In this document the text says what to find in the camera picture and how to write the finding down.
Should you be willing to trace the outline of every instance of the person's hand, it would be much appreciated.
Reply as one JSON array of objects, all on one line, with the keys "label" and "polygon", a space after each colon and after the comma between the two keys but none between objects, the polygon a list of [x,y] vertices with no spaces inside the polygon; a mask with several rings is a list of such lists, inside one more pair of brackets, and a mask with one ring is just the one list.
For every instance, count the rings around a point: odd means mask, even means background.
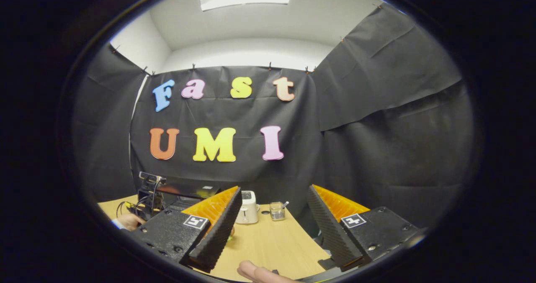
[{"label": "person's hand", "polygon": [[117,220],[127,229],[127,230],[134,230],[136,227],[138,227],[138,224],[145,224],[145,220],[141,219],[140,217],[128,213],[123,214],[119,217],[117,217]]},{"label": "person's hand", "polygon": [[259,268],[251,261],[242,261],[236,270],[239,275],[255,283],[297,283],[290,278],[277,275],[266,268]]}]

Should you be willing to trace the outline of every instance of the white wall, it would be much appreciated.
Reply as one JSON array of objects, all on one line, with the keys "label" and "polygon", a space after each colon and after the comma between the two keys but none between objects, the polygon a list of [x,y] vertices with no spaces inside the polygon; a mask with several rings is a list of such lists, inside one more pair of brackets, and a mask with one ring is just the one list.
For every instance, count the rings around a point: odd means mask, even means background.
[{"label": "white wall", "polygon": [[114,48],[119,47],[118,52],[137,66],[142,69],[147,66],[147,73],[160,73],[162,65],[171,53],[168,44],[155,27],[149,11],[129,23],[110,43]]},{"label": "white wall", "polygon": [[229,39],[173,51],[160,72],[209,66],[268,66],[312,71],[333,47],[295,39]]}]

